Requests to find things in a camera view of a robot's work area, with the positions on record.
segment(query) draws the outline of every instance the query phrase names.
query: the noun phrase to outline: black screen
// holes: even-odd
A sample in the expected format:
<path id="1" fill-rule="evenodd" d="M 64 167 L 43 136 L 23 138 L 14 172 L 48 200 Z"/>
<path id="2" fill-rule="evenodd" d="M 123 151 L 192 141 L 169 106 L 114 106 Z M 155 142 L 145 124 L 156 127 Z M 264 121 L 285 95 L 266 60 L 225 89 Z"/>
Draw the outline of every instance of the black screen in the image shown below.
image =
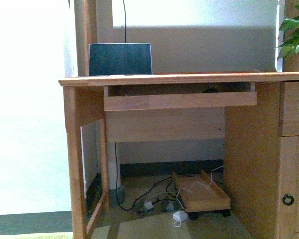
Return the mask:
<path id="1" fill-rule="evenodd" d="M 89 75 L 152 74 L 149 43 L 109 43 L 89 45 Z"/>

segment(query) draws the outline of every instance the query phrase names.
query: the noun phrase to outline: desk drawer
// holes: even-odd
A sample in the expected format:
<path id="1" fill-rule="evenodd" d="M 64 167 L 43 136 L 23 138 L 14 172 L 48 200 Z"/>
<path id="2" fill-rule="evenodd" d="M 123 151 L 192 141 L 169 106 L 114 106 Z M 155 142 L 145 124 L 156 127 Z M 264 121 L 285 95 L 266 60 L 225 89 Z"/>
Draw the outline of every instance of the desk drawer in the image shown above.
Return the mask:
<path id="1" fill-rule="evenodd" d="M 299 82 L 282 83 L 280 135 L 299 136 Z"/>
<path id="2" fill-rule="evenodd" d="M 246 106 L 256 104 L 256 92 L 221 92 L 104 97 L 105 111 Z"/>
<path id="3" fill-rule="evenodd" d="M 255 84 L 162 84 L 115 86 L 104 97 L 105 111 L 185 109 L 256 105 Z"/>

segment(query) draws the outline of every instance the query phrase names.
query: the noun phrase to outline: baseboard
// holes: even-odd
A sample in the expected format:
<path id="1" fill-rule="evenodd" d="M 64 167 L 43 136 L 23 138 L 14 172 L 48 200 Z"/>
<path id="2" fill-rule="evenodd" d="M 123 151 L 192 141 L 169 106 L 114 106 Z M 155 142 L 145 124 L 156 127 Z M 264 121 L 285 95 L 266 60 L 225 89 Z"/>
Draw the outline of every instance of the baseboard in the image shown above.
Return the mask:
<path id="1" fill-rule="evenodd" d="M 71 231 L 71 211 L 0 215 L 0 235 Z"/>
<path id="2" fill-rule="evenodd" d="M 178 174 L 199 174 L 202 170 L 209 173 L 211 170 L 224 165 L 224 160 L 186 161 L 186 162 L 159 162 L 121 164 L 121 177 L 130 176 L 157 176 Z"/>

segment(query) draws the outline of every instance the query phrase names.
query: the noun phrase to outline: white charger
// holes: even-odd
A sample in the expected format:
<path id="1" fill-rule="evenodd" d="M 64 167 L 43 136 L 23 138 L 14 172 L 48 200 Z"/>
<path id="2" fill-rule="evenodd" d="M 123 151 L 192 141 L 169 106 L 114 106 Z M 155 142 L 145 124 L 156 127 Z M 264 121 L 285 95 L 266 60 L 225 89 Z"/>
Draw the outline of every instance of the white charger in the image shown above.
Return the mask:
<path id="1" fill-rule="evenodd" d="M 179 210 L 173 214 L 173 218 L 174 220 L 176 220 L 176 222 L 179 222 L 181 225 L 181 223 L 188 218 L 188 214 L 186 212 Z"/>

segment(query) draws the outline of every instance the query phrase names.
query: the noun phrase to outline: houseplant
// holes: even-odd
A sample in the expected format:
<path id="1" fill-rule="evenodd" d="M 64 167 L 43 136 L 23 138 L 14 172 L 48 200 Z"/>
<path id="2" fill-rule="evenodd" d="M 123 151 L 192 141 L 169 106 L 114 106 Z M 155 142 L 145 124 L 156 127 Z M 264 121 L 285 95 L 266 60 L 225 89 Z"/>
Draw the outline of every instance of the houseplant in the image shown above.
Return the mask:
<path id="1" fill-rule="evenodd" d="M 280 52 L 278 59 L 299 53 L 299 16 L 286 18 L 282 22 L 279 31 L 286 32 L 289 30 L 293 30 L 293 32 L 279 46 Z"/>

